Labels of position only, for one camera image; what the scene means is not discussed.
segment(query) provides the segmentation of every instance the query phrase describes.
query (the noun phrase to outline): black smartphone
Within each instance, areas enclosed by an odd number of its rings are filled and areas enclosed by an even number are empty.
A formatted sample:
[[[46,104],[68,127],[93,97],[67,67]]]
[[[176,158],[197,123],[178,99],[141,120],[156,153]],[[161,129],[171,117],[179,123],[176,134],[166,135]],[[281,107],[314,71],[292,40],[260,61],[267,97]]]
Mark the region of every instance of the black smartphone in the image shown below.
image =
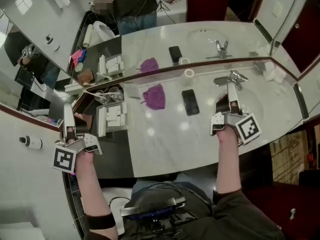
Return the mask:
[[[170,52],[173,64],[178,64],[179,59],[182,57],[179,46],[169,47],[169,52]]]
[[[185,111],[188,116],[200,113],[194,90],[184,90],[182,92],[182,97],[185,106]]]

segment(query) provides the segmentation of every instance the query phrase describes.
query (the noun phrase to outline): sink basin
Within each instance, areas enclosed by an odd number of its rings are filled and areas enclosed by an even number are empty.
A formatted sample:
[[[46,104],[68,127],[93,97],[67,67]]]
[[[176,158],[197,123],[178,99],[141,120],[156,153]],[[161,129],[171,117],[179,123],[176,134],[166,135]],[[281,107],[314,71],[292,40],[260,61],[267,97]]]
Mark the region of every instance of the sink basin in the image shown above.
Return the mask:
[[[254,113],[257,121],[261,123],[264,119],[264,109],[259,98],[247,88],[243,88],[242,91],[237,90],[236,93],[238,95],[239,106],[242,111],[246,114]],[[224,91],[219,95],[219,97],[223,97],[226,94],[227,92]]]
[[[218,55],[216,40],[219,40],[222,46],[225,41],[229,41],[225,34],[207,28],[193,30],[186,37],[190,49],[205,58]]]

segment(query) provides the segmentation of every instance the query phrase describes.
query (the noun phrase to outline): faucet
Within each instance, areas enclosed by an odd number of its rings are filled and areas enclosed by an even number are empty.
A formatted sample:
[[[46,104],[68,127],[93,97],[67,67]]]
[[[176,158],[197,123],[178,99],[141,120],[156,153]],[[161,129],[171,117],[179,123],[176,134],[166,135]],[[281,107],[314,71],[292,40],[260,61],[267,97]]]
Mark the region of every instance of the faucet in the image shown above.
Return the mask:
[[[206,59],[214,59],[214,58],[219,58],[221,60],[226,59],[227,57],[232,57],[232,55],[227,55],[227,48],[228,48],[228,40],[224,42],[224,45],[221,46],[219,40],[215,41],[216,49],[218,51],[218,56],[213,56],[213,57],[206,57]]]
[[[241,83],[248,81],[249,79],[243,74],[240,74],[236,70],[231,70],[229,76],[218,77],[213,80],[214,84],[218,87],[225,86],[228,83],[234,83],[239,91],[242,91]]]

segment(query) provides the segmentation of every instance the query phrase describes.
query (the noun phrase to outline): floor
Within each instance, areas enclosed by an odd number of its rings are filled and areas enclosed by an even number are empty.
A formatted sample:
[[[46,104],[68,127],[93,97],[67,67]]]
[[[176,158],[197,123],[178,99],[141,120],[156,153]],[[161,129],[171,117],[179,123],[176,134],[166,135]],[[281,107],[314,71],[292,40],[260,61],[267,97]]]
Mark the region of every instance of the floor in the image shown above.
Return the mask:
[[[304,169],[304,157],[308,154],[306,132],[285,135],[270,143],[273,181],[298,185],[299,172]]]

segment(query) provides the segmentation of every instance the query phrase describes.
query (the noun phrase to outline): bottle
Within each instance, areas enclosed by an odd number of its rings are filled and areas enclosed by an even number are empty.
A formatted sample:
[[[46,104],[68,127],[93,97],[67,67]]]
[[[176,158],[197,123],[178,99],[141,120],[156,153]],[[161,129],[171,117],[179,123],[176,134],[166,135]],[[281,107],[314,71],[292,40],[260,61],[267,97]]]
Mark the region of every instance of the bottle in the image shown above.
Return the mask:
[[[50,35],[46,36],[45,40],[46,44],[49,45],[54,52],[59,50],[60,45],[52,37],[50,37]]]
[[[19,141],[23,143],[26,147],[29,147],[35,150],[40,150],[43,144],[40,138],[30,137],[30,136],[20,137]]]

